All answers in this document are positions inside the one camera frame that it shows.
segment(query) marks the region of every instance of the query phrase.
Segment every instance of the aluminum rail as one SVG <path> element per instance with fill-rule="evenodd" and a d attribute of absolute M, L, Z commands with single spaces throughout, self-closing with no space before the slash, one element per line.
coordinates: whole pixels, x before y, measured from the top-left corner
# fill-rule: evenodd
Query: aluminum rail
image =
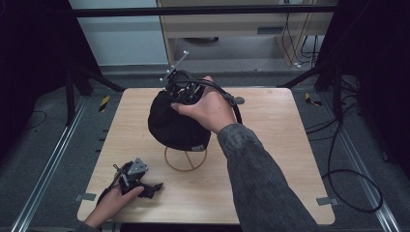
<path fill-rule="evenodd" d="M 319 96 L 324 102 L 324 105 L 326 106 L 332 119 L 335 119 L 336 116 L 333 113 L 333 110 L 331 108 L 332 101 L 330 100 L 330 97 L 328 97 L 326 94 L 323 94 L 323 93 L 319 93 Z M 364 162 L 362 161 L 359 152 L 356 150 L 353 144 L 353 141 L 351 140 L 348 132 L 346 131 L 344 127 L 341 128 L 340 137 L 342 140 L 342 144 L 344 148 L 346 149 L 347 157 L 349 158 L 350 163 L 352 164 L 354 170 L 364 174 L 365 176 L 368 176 L 370 180 L 374 181 L 369 171 L 367 170 Z M 362 184 L 362 188 L 367 196 L 367 199 L 370 205 L 372 207 L 376 207 L 380 199 L 377 190 L 372 185 L 370 185 L 366 180 L 362 178 L 359 180 L 360 180 L 360 183 Z M 375 214 L 377 218 L 379 219 L 379 222 L 381 226 L 383 227 L 384 231 L 386 232 L 400 232 L 401 231 L 397 221 L 395 220 L 395 216 L 390 210 L 386 200 L 383 202 L 383 205 L 380 208 L 380 210 L 378 210 Z"/>
<path fill-rule="evenodd" d="M 78 9 L 50 11 L 51 15 L 75 17 L 148 16 L 148 15 L 232 15 L 232 14 L 280 14 L 280 13 L 333 13 L 347 9 L 338 4 L 317 5 L 245 5 L 245 6 L 202 6 L 160 7 L 119 9 Z"/>
<path fill-rule="evenodd" d="M 34 187 L 29 199 L 27 200 L 24 208 L 21 210 L 20 214 L 18 215 L 17 219 L 15 220 L 12 226 L 12 232 L 23 232 L 26 231 L 31 219 L 33 218 L 34 214 L 37 211 L 37 208 L 40 205 L 40 202 L 43 199 L 45 191 L 53 177 L 54 172 L 57 169 L 57 166 L 63 157 L 66 148 L 73 136 L 73 133 L 78 125 L 79 119 L 84 112 L 84 107 L 87 102 L 87 98 L 81 97 L 77 107 L 77 114 L 73 118 L 73 122 L 66 126 L 63 131 L 63 134 L 60 137 L 60 140 L 57 143 L 53 153 L 51 154 L 50 159 L 48 160 L 47 165 L 44 168 L 42 176 L 40 177 L 39 181 L 37 182 L 36 186 Z"/>

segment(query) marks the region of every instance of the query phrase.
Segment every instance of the wooden tabletop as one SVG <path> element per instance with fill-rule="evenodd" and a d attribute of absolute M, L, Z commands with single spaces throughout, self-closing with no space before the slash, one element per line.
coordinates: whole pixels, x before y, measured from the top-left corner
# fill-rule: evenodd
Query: wooden tabletop
<path fill-rule="evenodd" d="M 299 196 L 318 224 L 332 224 L 330 205 L 319 206 L 326 197 L 313 153 L 308 144 L 296 103 L 289 89 L 224 88 L 235 97 L 244 125 L 253 130 L 282 169 L 289 186 Z M 148 115 L 154 97 L 161 89 L 128 89 L 124 92 L 99 160 L 86 192 L 97 198 L 112 182 L 112 166 L 141 158 L 149 170 L 142 178 L 147 185 L 163 183 L 153 199 L 137 198 L 113 220 L 121 222 L 239 223 L 233 205 L 226 158 L 215 134 L 211 135 L 205 162 L 191 172 L 172 169 L 165 161 L 165 147 L 148 131 Z M 188 153 L 198 164 L 204 153 Z M 178 168 L 190 167 L 184 152 L 167 150 L 169 161 Z M 96 201 L 83 200 L 77 217 L 85 220 Z"/>

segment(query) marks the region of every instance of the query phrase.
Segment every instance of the left hand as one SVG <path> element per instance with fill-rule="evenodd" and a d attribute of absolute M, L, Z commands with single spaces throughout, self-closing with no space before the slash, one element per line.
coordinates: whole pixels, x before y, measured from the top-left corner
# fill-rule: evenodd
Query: left hand
<path fill-rule="evenodd" d="M 97 205 L 96 209 L 84 220 L 84 223 L 94 228 L 100 228 L 104 222 L 113 218 L 124 207 L 133 202 L 143 190 L 144 187 L 137 187 L 123 195 L 119 187 L 112 188 Z"/>

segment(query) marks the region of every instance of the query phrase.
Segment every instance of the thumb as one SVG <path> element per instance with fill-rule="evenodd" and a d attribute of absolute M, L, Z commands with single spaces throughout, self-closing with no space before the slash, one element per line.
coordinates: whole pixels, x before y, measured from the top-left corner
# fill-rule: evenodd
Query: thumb
<path fill-rule="evenodd" d="M 179 114 L 188 115 L 189 112 L 190 112 L 191 105 L 184 105 L 184 104 L 181 104 L 181 103 L 174 102 L 174 103 L 171 104 L 171 107 L 175 111 L 177 111 Z"/>
<path fill-rule="evenodd" d="M 127 192 L 127 194 L 123 195 L 124 201 L 127 203 L 132 202 L 135 200 L 135 198 L 144 190 L 144 187 L 139 186 L 136 188 L 133 188 L 131 191 Z"/>

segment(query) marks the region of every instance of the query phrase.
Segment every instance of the gray carpet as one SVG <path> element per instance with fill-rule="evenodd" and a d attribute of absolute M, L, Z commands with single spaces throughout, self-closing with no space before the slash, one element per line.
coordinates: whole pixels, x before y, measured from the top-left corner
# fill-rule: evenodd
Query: gray carpet
<path fill-rule="evenodd" d="M 238 44 L 242 49 L 238 50 L 238 46 L 228 46 L 228 44 Z M 275 41 L 266 38 L 253 38 L 252 40 L 249 38 L 242 40 L 220 38 L 217 43 L 205 44 L 181 40 L 178 49 L 188 49 L 191 52 L 182 68 L 193 72 L 193 75 L 197 77 L 210 74 L 221 86 L 276 86 L 293 79 L 304 69 L 308 69 L 308 67 L 287 68 L 284 63 L 279 65 L 281 58 Z M 268 65 L 269 69 L 264 68 L 264 64 L 269 64 L 269 62 L 248 62 L 247 57 L 251 57 L 250 60 L 272 59 L 270 62 L 275 63 L 276 67 L 272 68 Z M 115 83 L 128 88 L 162 87 L 163 83 L 159 81 L 161 77 L 163 74 L 158 72 L 156 74 L 107 76 Z M 309 92 L 310 84 L 314 83 L 314 79 L 313 77 L 304 81 L 299 88 L 307 89 Z M 92 84 L 95 91 L 91 97 L 87 97 L 83 116 L 44 194 L 43 201 L 31 221 L 31 228 L 51 227 L 57 231 L 57 228 L 73 228 L 78 223 L 76 212 L 79 203 L 73 199 L 76 194 L 85 191 L 88 185 L 99 150 L 103 146 L 105 130 L 109 129 L 121 99 L 121 93 L 115 93 L 94 81 Z M 305 101 L 305 91 L 295 90 L 293 94 L 306 128 L 331 119 L 325 106 L 317 106 Z M 101 101 L 106 95 L 110 96 L 110 101 L 105 112 L 99 112 Z M 76 101 L 78 102 L 79 99 L 80 96 L 76 94 Z M 346 106 L 354 102 L 354 99 L 349 99 L 346 101 Z M 27 125 L 28 128 L 34 128 L 23 133 L 10 151 L 10 160 L 2 163 L 1 167 L 0 228 L 5 228 L 5 231 L 13 224 L 24 206 L 63 132 L 67 118 L 64 88 L 39 98 L 35 110 L 36 112 L 33 113 Z M 410 231 L 410 182 L 396 163 L 382 160 L 381 149 L 365 119 L 360 115 L 360 107 L 353 108 L 352 112 L 345 116 L 344 128 L 354 141 L 373 180 L 382 190 L 385 201 L 394 214 L 401 231 Z M 329 137 L 334 134 L 335 129 L 335 126 L 331 126 L 309 134 L 308 138 Z M 331 140 L 310 141 L 321 174 L 327 171 Z M 352 168 L 346 154 L 339 136 L 332 154 L 332 169 Z M 366 194 L 358 180 L 356 176 L 349 174 L 333 176 L 337 191 L 348 202 L 357 207 L 369 209 Z M 336 197 L 327 180 L 324 184 L 329 195 Z M 322 227 L 323 231 L 384 231 L 375 214 L 357 212 L 343 203 L 334 206 L 334 211 L 336 222 L 333 225 Z"/>

